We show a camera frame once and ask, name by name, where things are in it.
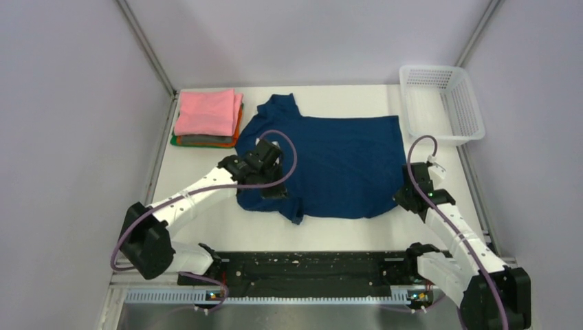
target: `pink cloth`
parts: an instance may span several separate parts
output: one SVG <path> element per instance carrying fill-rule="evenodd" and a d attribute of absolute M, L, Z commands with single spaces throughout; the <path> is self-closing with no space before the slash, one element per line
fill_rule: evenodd
<path fill-rule="evenodd" d="M 234 89 L 213 93 L 183 91 L 174 134 L 233 136 L 242 101 L 243 94 L 235 94 Z"/>

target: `plastic laundry basket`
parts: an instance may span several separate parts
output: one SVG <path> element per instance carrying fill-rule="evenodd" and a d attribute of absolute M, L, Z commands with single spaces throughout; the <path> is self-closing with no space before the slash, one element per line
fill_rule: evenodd
<path fill-rule="evenodd" d="M 459 146 L 484 137 L 478 102 L 464 69 L 405 65 L 399 76 L 407 129 L 414 138 L 430 134 L 440 144 Z"/>

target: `navy blue shirt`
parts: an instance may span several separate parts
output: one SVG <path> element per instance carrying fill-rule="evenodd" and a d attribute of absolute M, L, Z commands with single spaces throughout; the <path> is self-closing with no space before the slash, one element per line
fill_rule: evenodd
<path fill-rule="evenodd" d="M 371 218 L 397 205 L 392 197 L 404 183 L 405 152 L 396 115 L 304 117 L 293 94 L 273 95 L 257 109 L 237 140 L 237 153 L 252 150 L 262 132 L 277 129 L 296 146 L 298 163 L 284 183 L 289 198 L 262 199 L 258 190 L 242 190 L 237 201 L 243 209 L 279 211 L 299 224 L 304 215 Z M 285 155 L 283 173 L 287 173 L 293 162 L 289 145 L 277 134 L 266 139 L 279 143 Z"/>

